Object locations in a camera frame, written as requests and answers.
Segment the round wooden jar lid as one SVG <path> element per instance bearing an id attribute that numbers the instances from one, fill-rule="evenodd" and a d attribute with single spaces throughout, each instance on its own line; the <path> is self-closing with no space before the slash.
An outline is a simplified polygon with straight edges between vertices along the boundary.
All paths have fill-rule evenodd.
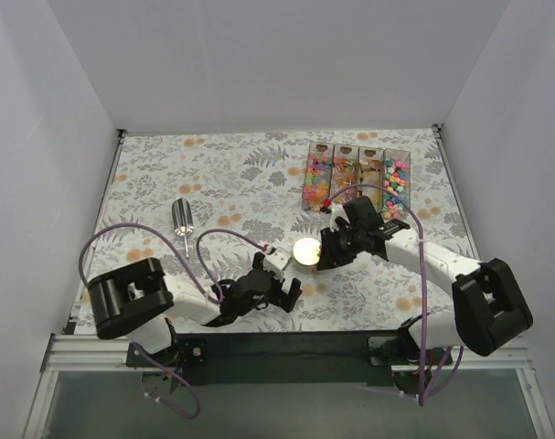
<path id="1" fill-rule="evenodd" d="M 295 262 L 303 267 L 314 267 L 318 264 L 321 255 L 321 242 L 312 237 L 297 240 L 293 246 Z"/>

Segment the clear divided candy box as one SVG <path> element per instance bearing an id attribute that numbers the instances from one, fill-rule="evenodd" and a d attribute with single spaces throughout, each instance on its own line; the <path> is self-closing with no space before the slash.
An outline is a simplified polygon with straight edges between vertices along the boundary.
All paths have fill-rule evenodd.
<path id="1" fill-rule="evenodd" d="M 368 197 L 385 220 L 403 220 L 411 197 L 411 153 L 392 148 L 312 143 L 306 160 L 302 209 L 325 200 L 344 204 Z"/>

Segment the silver metal scoop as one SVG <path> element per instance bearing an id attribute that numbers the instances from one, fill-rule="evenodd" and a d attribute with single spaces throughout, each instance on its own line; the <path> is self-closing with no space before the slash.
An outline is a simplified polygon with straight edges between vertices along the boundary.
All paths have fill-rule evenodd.
<path id="1" fill-rule="evenodd" d="M 185 255 L 190 259 L 188 237 L 194 231 L 194 221 L 189 202 L 185 198 L 177 198 L 171 205 L 174 232 L 184 242 Z"/>

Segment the clear glass jar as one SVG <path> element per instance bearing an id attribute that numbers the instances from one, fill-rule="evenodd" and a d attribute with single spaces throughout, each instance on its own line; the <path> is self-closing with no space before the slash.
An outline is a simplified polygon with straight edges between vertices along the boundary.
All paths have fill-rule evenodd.
<path id="1" fill-rule="evenodd" d="M 310 273 L 316 273 L 317 272 L 315 264 L 306 265 L 306 264 L 300 263 L 298 261 L 294 261 L 294 269 L 297 272 L 304 273 L 304 274 L 310 274 Z"/>

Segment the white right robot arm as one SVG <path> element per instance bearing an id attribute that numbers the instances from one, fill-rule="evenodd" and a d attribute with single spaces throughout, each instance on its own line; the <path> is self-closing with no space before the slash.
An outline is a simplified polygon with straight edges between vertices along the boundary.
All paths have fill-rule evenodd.
<path id="1" fill-rule="evenodd" d="M 418 274 L 453 301 L 448 312 L 404 322 L 379 354 L 419 363 L 432 349 L 464 346 L 487 357 L 533 326 L 534 320 L 509 265 L 480 262 L 425 241 L 401 219 L 384 220 L 369 198 L 331 209 L 320 232 L 317 270 L 351 264 L 366 252 Z"/>

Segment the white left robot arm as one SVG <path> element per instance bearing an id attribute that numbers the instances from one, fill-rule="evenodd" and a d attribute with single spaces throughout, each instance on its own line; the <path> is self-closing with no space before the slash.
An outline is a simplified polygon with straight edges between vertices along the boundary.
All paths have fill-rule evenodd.
<path id="1" fill-rule="evenodd" d="M 281 248 L 270 254 L 257 252 L 247 274 L 219 281 L 210 296 L 166 274 L 156 258 L 98 275 L 88 282 L 97 336 L 128 337 L 156 364 L 170 365 L 179 353 L 170 316 L 203 327 L 224 327 L 267 305 L 292 312 L 302 282 L 286 279 L 289 263 L 290 256 Z"/>

